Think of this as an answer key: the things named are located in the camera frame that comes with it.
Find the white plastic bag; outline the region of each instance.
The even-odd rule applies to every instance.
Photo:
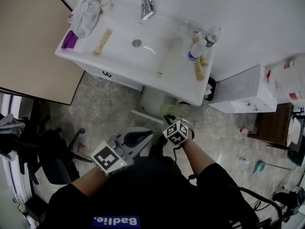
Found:
[[[78,0],[68,18],[71,30],[79,38],[87,38],[95,26],[101,12],[101,0]]]

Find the sink basin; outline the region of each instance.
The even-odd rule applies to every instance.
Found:
[[[62,39],[55,54],[77,63],[93,76],[108,76],[121,83],[123,78],[140,88],[152,87],[189,104],[201,105],[215,45],[208,51],[209,65],[203,70],[205,78],[197,81],[194,62],[187,56],[192,39],[186,33],[186,20],[163,16],[157,11],[142,21],[140,12],[139,4],[116,1],[112,11],[100,16],[87,39],[78,40],[74,49],[61,49]],[[93,54],[107,29],[113,33],[101,55]],[[139,47],[132,45],[136,39],[141,41]]]
[[[179,23],[158,14],[142,21],[139,12],[139,7],[117,4],[111,12],[101,15],[82,52],[93,55],[92,52],[109,28],[113,33],[101,55],[96,57],[108,64],[123,65],[130,71],[141,71],[142,74],[156,77],[161,75],[165,62],[175,64],[183,44],[182,38],[176,34]],[[132,45],[136,39],[141,41],[139,47]]]

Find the person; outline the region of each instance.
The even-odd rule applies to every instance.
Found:
[[[50,199],[41,228],[256,228],[258,218],[228,173],[189,139],[183,150],[192,185],[170,157],[162,135],[148,157],[107,177],[95,167]]]

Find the logo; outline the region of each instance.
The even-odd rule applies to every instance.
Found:
[[[95,216],[92,225],[100,228],[141,228],[138,216]]]

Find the white cabinet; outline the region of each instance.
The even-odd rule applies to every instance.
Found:
[[[85,70],[86,72],[88,72],[90,75],[92,75],[93,77],[99,77],[99,78],[103,78],[118,84],[122,84],[125,86],[128,86],[130,88],[136,89],[138,91],[142,91],[143,85],[140,83],[137,83],[133,80],[130,80],[128,78],[125,78],[123,76],[117,75],[117,74],[113,74],[109,71],[104,71],[101,68],[89,65],[89,64],[85,64],[85,63],[81,63],[78,61],[74,61],[77,65],[79,65],[83,70]]]

